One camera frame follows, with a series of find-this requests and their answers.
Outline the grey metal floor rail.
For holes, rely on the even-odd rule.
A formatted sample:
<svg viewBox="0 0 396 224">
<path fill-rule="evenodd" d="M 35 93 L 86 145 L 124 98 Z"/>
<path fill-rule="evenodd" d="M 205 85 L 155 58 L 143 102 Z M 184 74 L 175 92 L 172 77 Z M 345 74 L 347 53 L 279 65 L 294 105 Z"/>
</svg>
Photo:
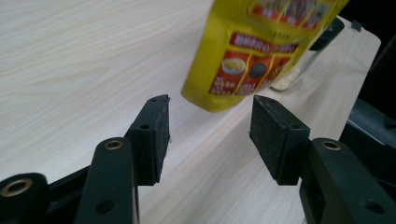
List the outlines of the grey metal floor rail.
<svg viewBox="0 0 396 224">
<path fill-rule="evenodd" d="M 396 119 L 387 116 L 365 101 L 358 99 L 355 102 L 347 123 L 372 137 L 376 142 L 396 148 Z"/>
</svg>

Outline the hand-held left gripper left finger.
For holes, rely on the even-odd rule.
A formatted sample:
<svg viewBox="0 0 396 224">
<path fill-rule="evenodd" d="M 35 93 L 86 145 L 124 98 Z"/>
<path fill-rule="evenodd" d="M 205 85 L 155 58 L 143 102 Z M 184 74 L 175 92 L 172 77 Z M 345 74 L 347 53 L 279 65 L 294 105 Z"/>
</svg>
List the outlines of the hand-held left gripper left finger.
<svg viewBox="0 0 396 224">
<path fill-rule="evenodd" d="M 170 141 L 169 101 L 167 94 L 148 99 L 125 134 L 133 145 L 138 186 L 153 186 L 160 182 Z"/>
</svg>

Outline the yellow spout pouch green cap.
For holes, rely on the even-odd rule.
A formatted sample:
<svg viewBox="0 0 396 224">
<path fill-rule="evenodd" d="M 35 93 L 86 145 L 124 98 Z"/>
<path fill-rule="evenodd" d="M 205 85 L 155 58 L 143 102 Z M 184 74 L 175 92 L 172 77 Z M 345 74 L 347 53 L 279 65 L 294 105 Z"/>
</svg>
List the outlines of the yellow spout pouch green cap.
<svg viewBox="0 0 396 224">
<path fill-rule="evenodd" d="M 215 0 L 181 95 L 219 112 L 270 86 L 349 0 Z"/>
</svg>

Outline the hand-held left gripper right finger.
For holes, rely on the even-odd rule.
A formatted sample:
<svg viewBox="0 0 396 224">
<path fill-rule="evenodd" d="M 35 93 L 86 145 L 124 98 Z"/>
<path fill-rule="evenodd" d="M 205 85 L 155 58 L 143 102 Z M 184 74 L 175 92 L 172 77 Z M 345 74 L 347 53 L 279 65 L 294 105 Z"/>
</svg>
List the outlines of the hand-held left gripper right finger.
<svg viewBox="0 0 396 224">
<path fill-rule="evenodd" d="M 277 100 L 253 97 L 249 137 L 278 185 L 298 183 L 309 134 L 310 128 Z"/>
</svg>

